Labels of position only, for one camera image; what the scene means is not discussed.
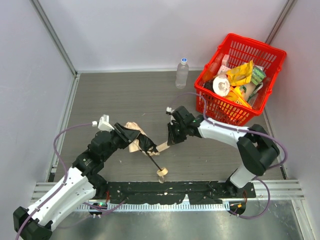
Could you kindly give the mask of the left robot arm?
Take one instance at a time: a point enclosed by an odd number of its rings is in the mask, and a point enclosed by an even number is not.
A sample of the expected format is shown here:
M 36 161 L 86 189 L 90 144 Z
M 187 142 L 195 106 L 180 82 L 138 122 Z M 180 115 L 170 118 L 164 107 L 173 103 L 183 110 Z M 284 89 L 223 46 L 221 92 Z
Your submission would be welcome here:
M 62 179 L 29 207 L 20 206 L 14 211 L 17 240 L 50 239 L 53 231 L 77 207 L 103 195 L 107 182 L 99 171 L 115 151 L 127 148 L 141 133 L 118 123 L 112 126 L 103 119 L 89 125 L 98 128 L 98 132 L 71 167 L 64 168 Z

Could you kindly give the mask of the beige folding umbrella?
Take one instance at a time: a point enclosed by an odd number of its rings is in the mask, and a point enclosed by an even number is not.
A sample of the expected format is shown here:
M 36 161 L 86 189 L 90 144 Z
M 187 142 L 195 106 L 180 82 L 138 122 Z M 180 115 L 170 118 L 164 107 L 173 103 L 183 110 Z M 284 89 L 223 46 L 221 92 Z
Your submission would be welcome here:
M 157 176 L 158 182 L 160 184 L 165 183 L 165 176 L 168 174 L 168 169 L 166 167 L 160 167 L 159 164 L 153 159 L 153 156 L 158 156 L 160 152 L 167 150 L 170 146 L 168 142 L 161 143 L 160 145 L 156 145 L 144 132 L 144 130 L 135 122 L 127 122 L 125 124 L 125 128 L 129 130 L 138 131 L 138 136 L 132 143 L 129 144 L 128 149 L 130 153 L 134 153 L 137 151 L 142 152 L 146 155 L 151 162 L 157 168 Z

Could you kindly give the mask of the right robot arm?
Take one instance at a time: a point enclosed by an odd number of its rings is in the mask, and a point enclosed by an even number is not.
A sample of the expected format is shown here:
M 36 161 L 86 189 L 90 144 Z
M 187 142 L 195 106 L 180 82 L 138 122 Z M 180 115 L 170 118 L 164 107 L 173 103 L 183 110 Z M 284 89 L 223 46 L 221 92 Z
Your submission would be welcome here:
M 280 154 L 280 150 L 265 129 L 254 124 L 252 127 L 236 127 L 218 122 L 204 115 L 193 116 L 184 106 L 166 108 L 170 116 L 167 124 L 169 146 L 184 142 L 188 136 L 212 139 L 236 148 L 242 164 L 226 181 L 230 191 L 242 189 L 256 176 L 262 176 Z

